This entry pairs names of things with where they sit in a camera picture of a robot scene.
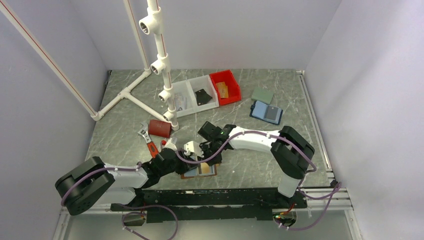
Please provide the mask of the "gold card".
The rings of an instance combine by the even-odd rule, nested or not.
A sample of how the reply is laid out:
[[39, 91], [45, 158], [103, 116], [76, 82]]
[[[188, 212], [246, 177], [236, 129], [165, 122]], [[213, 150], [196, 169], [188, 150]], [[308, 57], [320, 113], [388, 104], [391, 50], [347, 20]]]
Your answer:
[[215, 167], [209, 166], [207, 163], [201, 163], [199, 169], [200, 176], [210, 176], [215, 174]]

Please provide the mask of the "brown leather card holder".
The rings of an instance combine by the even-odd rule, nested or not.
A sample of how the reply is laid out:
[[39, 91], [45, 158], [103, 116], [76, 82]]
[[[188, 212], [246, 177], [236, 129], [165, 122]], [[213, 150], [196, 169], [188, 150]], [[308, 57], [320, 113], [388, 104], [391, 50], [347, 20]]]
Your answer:
[[200, 164], [199, 164], [196, 168], [191, 169], [188, 172], [182, 174], [180, 178], [185, 180], [185, 179], [192, 179], [192, 178], [216, 176], [218, 174], [217, 173], [217, 166], [215, 164], [212, 165], [212, 166], [214, 166], [214, 170], [215, 170], [215, 173], [213, 175], [203, 175], [203, 176], [199, 175], [199, 169], [200, 169]]

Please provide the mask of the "black card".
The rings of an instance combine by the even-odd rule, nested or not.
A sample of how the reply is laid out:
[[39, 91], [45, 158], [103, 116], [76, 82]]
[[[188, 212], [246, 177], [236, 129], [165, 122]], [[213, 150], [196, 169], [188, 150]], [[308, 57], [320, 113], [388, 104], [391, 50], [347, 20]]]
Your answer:
[[202, 106], [205, 105], [207, 103], [209, 103], [209, 101], [211, 101], [213, 98], [211, 95], [209, 95], [205, 89], [200, 89], [198, 91], [196, 91], [195, 93], [195, 97], [196, 97], [196, 103], [198, 106]]

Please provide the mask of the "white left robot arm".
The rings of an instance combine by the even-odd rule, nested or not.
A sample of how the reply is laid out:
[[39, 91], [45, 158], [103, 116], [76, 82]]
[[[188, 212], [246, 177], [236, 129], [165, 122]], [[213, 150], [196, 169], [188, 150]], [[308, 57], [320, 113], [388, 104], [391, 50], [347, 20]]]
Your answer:
[[142, 189], [156, 185], [168, 174], [182, 175], [195, 168], [182, 161], [183, 156], [182, 150], [164, 148], [150, 161], [134, 166], [112, 165], [94, 156], [60, 177], [54, 186], [61, 205], [72, 216], [102, 204], [123, 204], [137, 210], [144, 203]]

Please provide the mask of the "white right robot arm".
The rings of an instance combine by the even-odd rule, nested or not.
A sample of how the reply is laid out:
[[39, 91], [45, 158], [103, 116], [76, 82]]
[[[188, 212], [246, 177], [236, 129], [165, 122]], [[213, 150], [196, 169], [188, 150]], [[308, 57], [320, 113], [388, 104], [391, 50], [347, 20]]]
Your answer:
[[227, 124], [223, 128], [206, 121], [198, 130], [204, 138], [200, 144], [203, 159], [209, 165], [222, 162], [224, 150], [252, 150], [271, 154], [282, 170], [282, 179], [275, 194], [276, 203], [287, 208], [295, 201], [295, 192], [307, 173], [316, 171], [312, 158], [314, 147], [293, 127], [260, 131]]

